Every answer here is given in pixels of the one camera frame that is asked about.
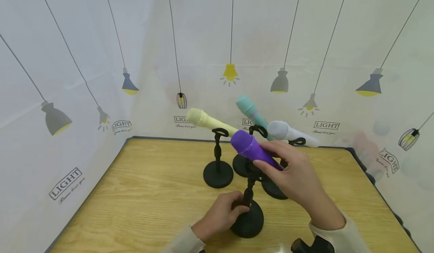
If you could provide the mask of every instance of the microphone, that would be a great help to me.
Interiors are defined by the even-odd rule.
[[[277,170],[283,170],[283,167],[274,160],[256,141],[255,137],[239,130],[231,138],[231,145],[241,156],[253,160],[262,160],[267,162]]]
[[[268,123],[258,113],[254,103],[247,96],[239,97],[235,103],[237,104],[238,109],[255,125],[262,126],[268,131]],[[268,141],[274,140],[270,134],[268,134],[266,138]]]
[[[196,108],[191,108],[190,110],[188,110],[186,118],[188,122],[197,127],[205,127],[210,130],[213,130],[215,128],[223,128],[228,131],[229,137],[232,137],[234,133],[238,131],[236,128],[229,126],[228,124],[225,124],[220,120],[214,119],[208,114],[206,114],[203,110],[199,110]]]
[[[306,135],[301,131],[297,131],[284,121],[272,121],[268,125],[268,134],[272,135],[275,139],[278,140],[295,140],[299,137],[303,137],[306,139],[306,146],[317,148],[319,147],[319,141],[312,136]]]

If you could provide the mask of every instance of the hand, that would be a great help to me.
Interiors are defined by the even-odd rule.
[[[326,194],[306,153],[281,141],[260,143],[261,147],[288,163],[279,171],[264,161],[255,160],[262,170],[288,198],[309,213],[312,224],[323,230],[337,230],[346,224],[340,210]]]
[[[206,242],[211,236],[229,230],[240,214],[249,211],[249,207],[243,205],[232,210],[232,203],[242,200],[240,191],[220,194],[205,216],[191,227],[193,233]]]

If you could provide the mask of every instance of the table surface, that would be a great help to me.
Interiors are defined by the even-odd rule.
[[[236,155],[222,143],[222,160]],[[244,191],[246,178],[234,173],[223,189],[208,187],[203,168],[214,160],[214,143],[131,139],[103,176],[52,253],[159,252],[188,224],[206,213],[218,194]],[[305,151],[336,204],[357,224],[372,252],[418,252],[352,155],[343,149],[300,148]],[[265,223],[252,239],[230,230],[212,238],[206,253],[291,252],[292,242],[313,242],[309,216],[291,200],[268,196],[259,182],[254,200]]]

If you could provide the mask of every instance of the sleeve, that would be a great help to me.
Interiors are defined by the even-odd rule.
[[[335,253],[370,253],[371,251],[363,241],[354,221],[344,212],[341,211],[341,213],[346,220],[345,227],[340,230],[321,230],[310,222],[309,227],[313,236],[318,235],[330,242],[335,249]]]
[[[199,253],[205,244],[186,227],[161,253]]]

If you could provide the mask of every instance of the lamp cord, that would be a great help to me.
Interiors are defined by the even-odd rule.
[[[294,30],[294,23],[296,22],[296,15],[297,15],[297,9],[298,9],[299,1],[300,1],[300,0],[297,0],[296,11],[295,11],[295,13],[294,13],[294,19],[292,20],[291,33],[289,33],[288,48],[286,48],[285,62],[283,63],[283,68],[285,68],[285,65],[286,65],[286,57],[288,57],[289,43],[291,43],[292,30]]]
[[[27,74],[27,76],[29,77],[30,81],[32,82],[32,84],[35,86],[36,90],[38,91],[39,95],[41,96],[41,98],[46,102],[44,96],[42,96],[42,93],[39,91],[39,88],[36,86],[35,82],[33,81],[32,77],[30,77],[29,73],[26,71],[26,69],[24,68],[23,64],[21,64],[20,60],[18,59],[18,57],[15,55],[14,51],[11,49],[11,47],[9,47],[8,43],[5,41],[5,39],[3,38],[3,36],[0,34],[1,39],[3,40],[3,42],[6,44],[6,47],[8,47],[9,51],[11,51],[12,55],[15,57],[15,59],[17,59],[18,64],[20,64],[20,66],[23,68],[23,71]]]
[[[433,116],[434,115],[434,112],[433,113],[431,113],[431,115],[429,115],[429,117],[425,120],[425,122],[419,127],[419,129],[418,129],[418,131],[420,131],[420,129],[422,129],[422,127],[423,127],[423,125],[425,125],[425,123],[427,123],[428,122],[428,120],[431,118],[431,116]]]
[[[345,2],[345,0],[342,0],[341,8],[339,8],[338,17],[337,17],[337,19],[336,19],[335,26],[334,26],[333,31],[332,31],[332,36],[330,37],[329,45],[327,46],[327,50],[325,51],[324,59],[322,60],[322,65],[321,65],[321,68],[320,68],[320,70],[319,70],[318,79],[316,80],[315,89],[314,89],[314,91],[313,91],[314,94],[315,94],[315,91],[316,91],[316,87],[318,86],[319,77],[321,76],[322,68],[324,67],[324,62],[326,61],[327,53],[329,52],[330,44],[331,44],[331,42],[332,42],[333,34],[335,33],[336,25],[338,24],[339,16],[340,16],[340,14],[341,14],[342,7],[343,7],[343,5],[344,5],[344,2]]]
[[[81,77],[82,77],[83,80],[84,80],[84,83],[86,84],[87,90],[89,90],[89,93],[90,93],[90,95],[92,96],[93,100],[95,101],[95,104],[97,105],[97,107],[99,107],[98,102],[96,101],[96,99],[95,99],[95,97],[93,96],[91,90],[89,89],[89,86],[87,85],[87,81],[86,81],[86,79],[84,78],[84,76],[83,76],[83,74],[82,74],[82,72],[81,72],[79,66],[77,65],[77,62],[75,61],[74,56],[72,55],[71,49],[69,49],[68,43],[66,42],[66,39],[65,39],[65,37],[63,36],[62,30],[60,30],[59,24],[57,23],[57,21],[56,21],[56,19],[55,19],[55,17],[54,17],[53,12],[51,11],[50,6],[48,5],[47,0],[44,0],[44,1],[45,1],[45,4],[46,4],[47,7],[48,7],[48,10],[49,10],[50,13],[51,13],[51,16],[52,16],[52,18],[53,18],[53,20],[54,20],[54,22],[55,22],[55,25],[57,26],[57,28],[58,28],[58,30],[59,30],[59,32],[60,32],[62,38],[63,38],[63,41],[65,42],[66,48],[68,48],[69,54],[71,55],[71,58],[72,58],[72,60],[74,61],[74,64],[75,64],[75,66],[77,67],[77,70],[79,71]]]
[[[179,79],[178,57],[177,57],[177,54],[176,54],[175,28],[173,26],[172,4],[171,4],[170,0],[169,0],[169,8],[170,8],[170,17],[172,19],[173,46],[175,48],[175,61],[176,61],[176,71],[178,73],[179,93],[182,93],[182,91],[181,91],[181,81]]]
[[[411,10],[410,14],[408,15],[407,19],[405,20],[404,25],[402,26],[401,30],[399,31],[398,36],[395,38],[395,41],[393,42],[392,47],[390,47],[388,53],[386,54],[386,57],[385,57],[385,59],[383,60],[383,63],[381,64],[380,68],[383,68],[383,65],[384,65],[384,63],[386,62],[387,57],[389,56],[390,52],[392,51],[393,46],[395,45],[396,41],[398,40],[399,35],[401,35],[402,30],[404,29],[406,23],[408,22],[409,18],[411,17],[411,14],[413,13],[413,11],[414,11],[414,9],[416,8],[417,3],[419,3],[419,1],[420,1],[420,0],[417,0],[417,2],[416,2],[416,4],[414,5],[413,9]]]
[[[232,64],[232,31],[234,30],[234,0],[232,0],[232,19],[231,19],[231,58],[229,64]]]
[[[115,22],[115,17],[113,16],[112,6],[110,5],[110,1],[109,0],[107,0],[107,2],[108,2],[108,7],[110,9],[110,13],[112,14],[113,24],[115,25],[116,37],[118,38],[119,49],[121,50],[122,62],[123,62],[124,67],[125,67],[124,54],[122,53],[121,41],[119,39],[118,29],[116,28],[116,22]]]

